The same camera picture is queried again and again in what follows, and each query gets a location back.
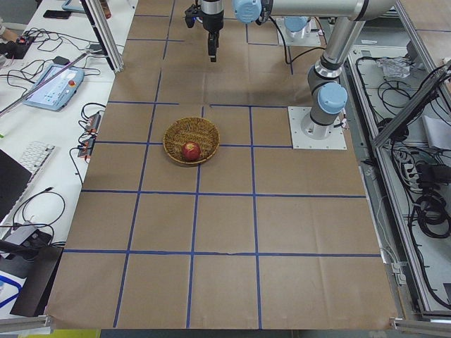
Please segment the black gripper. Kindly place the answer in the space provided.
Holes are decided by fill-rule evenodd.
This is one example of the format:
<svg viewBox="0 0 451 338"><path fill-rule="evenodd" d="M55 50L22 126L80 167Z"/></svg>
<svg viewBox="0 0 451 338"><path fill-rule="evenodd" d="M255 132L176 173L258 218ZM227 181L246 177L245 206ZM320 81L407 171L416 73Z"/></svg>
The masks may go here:
<svg viewBox="0 0 451 338"><path fill-rule="evenodd" d="M223 1L222 0L201 0L201 17L205 30L209 32L207 46L208 55L211 62L216 62L217 50L219 47L218 36L223 28Z"/></svg>

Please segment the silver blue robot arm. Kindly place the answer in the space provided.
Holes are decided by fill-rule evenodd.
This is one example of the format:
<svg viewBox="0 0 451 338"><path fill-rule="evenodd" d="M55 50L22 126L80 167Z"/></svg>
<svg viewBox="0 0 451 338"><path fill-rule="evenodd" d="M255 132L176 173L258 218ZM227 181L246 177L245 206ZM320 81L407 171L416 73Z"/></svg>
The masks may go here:
<svg viewBox="0 0 451 338"><path fill-rule="evenodd" d="M233 10L244 24L263 23L272 14L337 18L320 59L309 70L313 104L301 122L306 136L322 140L329 137L347 103L347 92L338 78L352 45L366 21L380 17L394 5L394 1L234 1Z"/></svg>

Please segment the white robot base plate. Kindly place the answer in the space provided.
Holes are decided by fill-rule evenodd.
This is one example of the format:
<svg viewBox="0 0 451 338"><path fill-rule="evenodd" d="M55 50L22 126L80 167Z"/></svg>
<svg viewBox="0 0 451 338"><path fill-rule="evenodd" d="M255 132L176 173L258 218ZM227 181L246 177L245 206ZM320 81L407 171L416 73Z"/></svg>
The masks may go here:
<svg viewBox="0 0 451 338"><path fill-rule="evenodd" d="M339 150L347 149L344 132L335 127L337 117L330 126L318 126L310 118L310 107L288 106L288 120L293 149Z"/></svg>

